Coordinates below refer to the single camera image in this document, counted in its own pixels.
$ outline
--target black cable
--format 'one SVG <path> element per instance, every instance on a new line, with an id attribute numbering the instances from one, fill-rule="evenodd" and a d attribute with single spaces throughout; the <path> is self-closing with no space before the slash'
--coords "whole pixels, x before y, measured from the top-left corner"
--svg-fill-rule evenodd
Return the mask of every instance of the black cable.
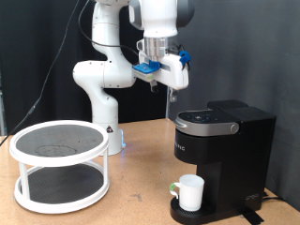
<path id="1" fill-rule="evenodd" d="M 280 201 L 284 201 L 284 199 L 280 198 L 280 197 L 267 197 L 267 198 L 263 198 L 262 199 L 262 202 L 264 203 L 265 201 L 268 201 L 268 200 L 280 200 Z"/>
<path id="2" fill-rule="evenodd" d="M 137 52 L 135 52 L 133 49 L 129 48 L 128 46 L 126 45 L 105 45 L 105 44 L 100 44 L 100 43 L 97 43 L 95 42 L 94 40 L 92 40 L 90 37 L 88 37 L 83 29 L 82 29 L 82 26 L 81 26 L 81 20 L 82 20 L 82 15 L 83 15 L 83 12 L 85 11 L 85 8 L 87 6 L 87 4 L 90 2 L 90 0 L 87 0 L 84 7 L 82 8 L 82 12 L 81 14 L 79 15 L 79 18 L 78 18 L 78 25 L 79 25 L 79 29 L 81 30 L 82 34 L 85 36 L 85 38 L 87 38 L 89 41 L 91 41 L 92 43 L 94 44 L 97 44 L 97 45 L 100 45 L 100 46 L 104 46 L 104 47 L 113 47 L 113 48 L 124 48 L 124 49 L 128 49 L 130 51 L 132 51 L 133 53 L 135 53 L 136 55 L 139 56 L 139 54 Z"/>
<path id="3" fill-rule="evenodd" d="M 76 10 L 78 4 L 79 4 L 79 0 L 77 0 L 77 3 L 76 3 L 76 5 L 75 5 L 75 7 L 74 7 L 74 9 L 73 9 L 73 11 L 72 11 L 72 14 L 71 14 L 71 16 L 70 16 L 69 19 L 68 19 L 67 27 L 66 27 L 66 32 L 65 32 L 65 36 L 64 36 L 64 38 L 63 38 L 63 42 L 62 42 L 62 44 L 61 44 L 61 46 L 60 46 L 60 48 L 59 48 L 59 50 L 58 50 L 58 52 L 57 52 L 57 55 L 55 56 L 55 58 L 54 58 L 54 60 L 53 60 L 53 62 L 52 62 L 52 65 L 51 65 L 50 68 L 49 68 L 49 71 L 48 71 L 48 74 L 47 74 L 47 76 L 46 76 L 45 82 L 44 82 L 43 87 L 42 87 L 42 89 L 41 89 L 41 91 L 40 91 L 39 98 L 37 99 L 37 101 L 36 101 L 36 103 L 33 105 L 33 107 L 31 107 L 31 109 L 29 110 L 29 112 L 27 113 L 27 115 L 24 117 L 24 119 L 20 122 L 20 124 L 19 124 L 18 126 L 16 126 L 14 129 L 12 129 L 12 130 L 9 132 L 9 134 L 6 136 L 6 138 L 5 138 L 3 141 L 1 141 L 0 146 L 2 146 L 2 144 L 8 139 L 8 137 L 9 137 L 11 134 L 13 134 L 14 131 L 15 131 L 15 130 L 16 130 L 16 129 L 17 129 L 17 128 L 18 128 L 18 127 L 26 120 L 26 119 L 27 119 L 27 117 L 35 110 L 36 106 L 37 106 L 38 103 L 40 102 L 41 97 L 42 97 L 43 92 L 44 92 L 44 89 L 45 89 L 46 82 L 48 81 L 49 75 L 50 75 L 50 73 L 51 73 L 51 71 L 52 71 L 52 69 L 53 69 L 53 66 L 54 66 L 54 64 L 55 64 L 55 62 L 56 62 L 58 56 L 60 55 L 60 52 L 62 51 L 63 46 L 64 46 L 64 44 L 65 44 L 65 40 L 66 40 L 67 33 L 68 33 L 68 26 L 69 26 L 69 23 L 70 23 L 70 21 L 71 21 L 73 15 L 74 15 L 74 12 L 75 12 L 75 10 Z"/>

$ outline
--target wooden table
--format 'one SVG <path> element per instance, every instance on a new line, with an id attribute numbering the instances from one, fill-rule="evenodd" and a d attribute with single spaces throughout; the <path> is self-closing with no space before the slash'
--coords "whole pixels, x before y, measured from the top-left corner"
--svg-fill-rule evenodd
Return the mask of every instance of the wooden table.
<path id="1" fill-rule="evenodd" d="M 120 128 L 125 131 L 127 147 L 109 158 L 111 187 L 108 193 L 96 204 L 65 215 L 35 214 L 16 203 L 13 191 L 20 176 L 19 165 L 9 154 L 9 142 L 5 142 L 0 149 L 0 224 L 178 224 L 170 216 L 173 195 L 169 185 L 183 174 L 195 173 L 196 166 L 174 156 L 173 122 L 160 119 L 122 124 Z M 102 157 L 95 161 L 102 163 Z M 265 225 L 300 224 L 299 212 L 285 202 L 264 202 L 257 213 Z M 249 225 L 241 216 L 211 224 Z"/>

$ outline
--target coffee maker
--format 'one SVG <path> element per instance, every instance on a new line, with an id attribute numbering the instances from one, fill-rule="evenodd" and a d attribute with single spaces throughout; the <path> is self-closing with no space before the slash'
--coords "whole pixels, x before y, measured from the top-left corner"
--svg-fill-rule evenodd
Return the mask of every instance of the coffee maker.
<path id="1" fill-rule="evenodd" d="M 211 101 L 208 110 L 180 112 L 175 156 L 197 165 L 203 178 L 202 206 L 185 211 L 171 201 L 171 216 L 204 224 L 255 212 L 262 207 L 276 117 L 237 100 Z"/>

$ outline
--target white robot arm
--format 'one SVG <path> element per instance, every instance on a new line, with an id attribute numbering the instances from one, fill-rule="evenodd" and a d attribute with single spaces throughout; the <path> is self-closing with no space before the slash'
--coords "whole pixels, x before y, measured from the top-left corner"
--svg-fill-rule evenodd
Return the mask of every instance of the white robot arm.
<path id="1" fill-rule="evenodd" d="M 103 88 L 132 86 L 136 78 L 164 83 L 175 90 L 188 86 L 188 67 L 183 67 L 181 57 L 170 54 L 168 48 L 177 35 L 176 26 L 187 24 L 193 16 L 191 0 L 96 0 L 93 15 L 92 39 L 96 43 L 119 46 L 119 12 L 129 6 L 130 21 L 144 29 L 144 39 L 138 42 L 140 64 L 133 67 L 119 47 L 93 43 L 94 48 L 105 54 L 107 61 L 78 63 L 73 71 L 76 82 L 89 96 L 92 103 L 93 123 L 107 129 L 110 138 L 109 155 L 119 153 L 124 147 L 123 130 L 118 126 L 118 103 Z M 185 8 L 184 19 L 178 9 Z"/>

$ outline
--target black background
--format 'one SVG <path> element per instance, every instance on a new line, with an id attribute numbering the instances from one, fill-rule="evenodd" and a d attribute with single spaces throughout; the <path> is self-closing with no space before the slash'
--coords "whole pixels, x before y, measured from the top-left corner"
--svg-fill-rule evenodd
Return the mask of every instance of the black background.
<path id="1" fill-rule="evenodd" d="M 38 99 L 76 2 L 0 2 L 0 72 L 8 131 L 19 124 Z M 19 130 L 51 120 L 92 121 L 90 100 L 74 82 L 72 71 L 77 62 L 106 60 L 106 56 L 97 52 L 79 31 L 78 16 L 85 2 L 80 0 L 42 100 Z M 91 2 L 82 16 L 82 28 L 89 37 L 94 4 Z M 142 38 L 143 32 L 129 23 L 128 8 L 124 7 L 120 13 L 121 44 L 136 50 L 136 42 Z M 131 64 L 138 62 L 135 54 L 126 49 L 122 51 Z M 153 94 L 150 84 L 138 79 L 130 88 L 106 91 L 119 102 L 120 123 L 165 117 L 167 90 L 164 85 L 159 85 L 159 93 Z"/>

